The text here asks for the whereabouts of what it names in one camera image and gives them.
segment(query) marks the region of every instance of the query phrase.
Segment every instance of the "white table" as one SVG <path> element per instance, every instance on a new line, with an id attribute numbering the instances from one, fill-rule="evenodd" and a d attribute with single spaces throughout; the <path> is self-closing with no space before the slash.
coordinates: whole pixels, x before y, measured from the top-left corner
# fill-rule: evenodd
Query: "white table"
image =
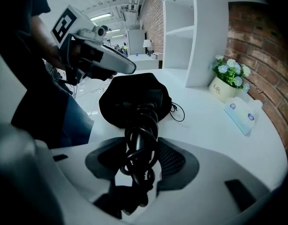
<path id="1" fill-rule="evenodd" d="M 137 71 L 151 72 L 164 84 L 172 101 L 185 111 L 181 123 L 167 115 L 159 125 L 159 137 L 174 139 L 205 149 L 220 152 L 232 158 L 243 168 L 256 176 L 270 190 L 277 188 L 287 171 L 287 158 L 282 141 L 265 112 L 256 116 L 256 124 L 249 136 L 244 136 L 236 124 L 223 110 L 224 104 L 207 89 L 183 88 L 173 74 L 178 69 L 157 69 Z M 87 112 L 92 112 L 94 126 L 89 142 L 100 142 L 109 138 L 124 136 L 124 129 L 109 124 L 99 110 L 99 98 L 110 81 L 87 79 L 80 84 L 77 102 Z M 182 117 L 179 110 L 176 118 Z"/>
<path id="2" fill-rule="evenodd" d="M 149 57 L 146 54 L 139 54 L 138 56 L 130 55 L 128 56 L 128 59 L 136 64 L 137 71 L 159 68 L 160 60 Z"/>

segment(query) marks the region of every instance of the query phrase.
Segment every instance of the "potted plant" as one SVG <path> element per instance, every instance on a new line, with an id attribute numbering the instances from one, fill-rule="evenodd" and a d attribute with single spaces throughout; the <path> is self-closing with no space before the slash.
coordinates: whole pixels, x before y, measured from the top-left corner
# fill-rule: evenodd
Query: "potted plant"
<path id="1" fill-rule="evenodd" d="M 248 77 L 250 68 L 245 64 L 239 65 L 233 59 L 224 59 L 223 56 L 215 56 L 212 66 L 216 77 L 212 81 L 209 90 L 221 102 L 226 102 L 228 98 L 233 98 L 238 90 L 248 92 L 249 84 L 243 84 L 243 78 Z"/>

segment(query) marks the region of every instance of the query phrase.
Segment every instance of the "ceiling light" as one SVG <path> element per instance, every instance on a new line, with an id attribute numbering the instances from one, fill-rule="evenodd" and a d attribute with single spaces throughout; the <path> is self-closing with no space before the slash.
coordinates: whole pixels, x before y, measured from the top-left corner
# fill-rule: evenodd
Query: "ceiling light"
<path id="1" fill-rule="evenodd" d="M 117 36 L 112 36 L 112 37 L 114 37 L 114 38 L 115 38 L 115 37 L 121 37 L 121 36 L 123 36 L 123 34 L 122 34 L 122 35 L 117 35 Z"/>
<path id="2" fill-rule="evenodd" d="M 115 30 L 112 30 L 112 31 L 108 31 L 106 33 L 109 33 L 109 32 L 116 32 L 116 31 L 120 31 L 121 29 L 115 29 Z"/>
<path id="3" fill-rule="evenodd" d="M 106 14 L 91 18 L 91 20 L 94 21 L 96 19 L 103 18 L 103 17 L 109 17 L 109 16 L 112 16 L 112 14 L 111 13 L 106 13 Z"/>

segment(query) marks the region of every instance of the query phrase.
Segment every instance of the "blue jeans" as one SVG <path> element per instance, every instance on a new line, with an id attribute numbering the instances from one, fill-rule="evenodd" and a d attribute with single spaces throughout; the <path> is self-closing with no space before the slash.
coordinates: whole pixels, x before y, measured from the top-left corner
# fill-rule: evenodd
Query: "blue jeans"
<path id="1" fill-rule="evenodd" d="M 77 104 L 73 97 L 69 97 L 65 112 L 60 147 L 70 147 L 89 142 L 94 121 Z"/>

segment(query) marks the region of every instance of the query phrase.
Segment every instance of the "brick wall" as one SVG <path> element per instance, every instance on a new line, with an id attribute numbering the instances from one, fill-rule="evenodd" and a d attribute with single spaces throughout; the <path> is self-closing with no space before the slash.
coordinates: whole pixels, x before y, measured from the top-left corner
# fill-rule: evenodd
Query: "brick wall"
<path id="1" fill-rule="evenodd" d="M 141 8 L 141 20 L 144 30 L 147 32 L 147 39 L 152 41 L 153 50 L 162 53 L 164 43 L 163 2 L 146 0 L 144 7 Z"/>
<path id="2" fill-rule="evenodd" d="M 225 56 L 251 68 L 249 94 L 263 102 L 288 157 L 288 47 L 268 5 L 229 3 Z"/>

